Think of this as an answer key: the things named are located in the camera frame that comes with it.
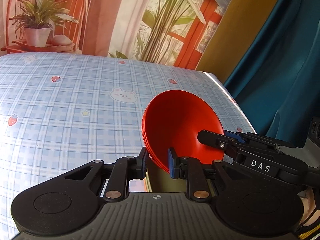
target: white flower pot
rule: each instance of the white flower pot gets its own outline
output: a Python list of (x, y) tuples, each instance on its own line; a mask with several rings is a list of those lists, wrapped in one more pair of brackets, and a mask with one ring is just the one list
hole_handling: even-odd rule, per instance
[(50, 31), (51, 31), (50, 28), (41, 28), (41, 29), (24, 28), (27, 44), (30, 46), (45, 47)]

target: yellow curtain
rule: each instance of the yellow curtain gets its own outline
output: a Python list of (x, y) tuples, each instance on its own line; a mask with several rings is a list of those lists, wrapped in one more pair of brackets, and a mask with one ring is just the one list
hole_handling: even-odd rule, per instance
[(262, 28), (277, 0), (232, 0), (196, 70), (228, 78)]

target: silver rivet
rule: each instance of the silver rivet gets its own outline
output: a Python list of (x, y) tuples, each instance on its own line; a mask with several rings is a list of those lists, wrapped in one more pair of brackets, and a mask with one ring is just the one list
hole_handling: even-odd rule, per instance
[(196, 198), (206, 198), (206, 197), (209, 197), (209, 193), (207, 191), (204, 191), (204, 190), (198, 190), (196, 191), (195, 193), (193, 193), (193, 195), (196, 197)]
[(110, 199), (115, 199), (115, 198), (120, 198), (121, 197), (121, 193), (119, 191), (116, 190), (110, 190), (106, 193), (106, 197), (110, 198)]

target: red bowl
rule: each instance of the red bowl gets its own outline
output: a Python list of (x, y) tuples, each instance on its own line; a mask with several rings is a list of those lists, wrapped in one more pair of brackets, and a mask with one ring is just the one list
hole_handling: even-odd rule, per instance
[(223, 150), (199, 143), (198, 132), (223, 134), (223, 127), (212, 108), (196, 95), (168, 90), (151, 100), (142, 118), (142, 137), (154, 163), (169, 172), (168, 148), (178, 156), (197, 158), (211, 164), (222, 159)]

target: blue checkered tablecloth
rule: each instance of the blue checkered tablecloth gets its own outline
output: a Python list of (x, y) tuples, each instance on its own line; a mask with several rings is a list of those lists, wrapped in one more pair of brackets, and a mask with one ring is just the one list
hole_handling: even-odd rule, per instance
[(144, 109), (173, 89), (206, 101), (224, 129), (254, 132), (212, 74), (88, 55), (0, 57), (0, 240), (18, 233), (10, 206), (21, 191), (94, 159), (137, 156)]

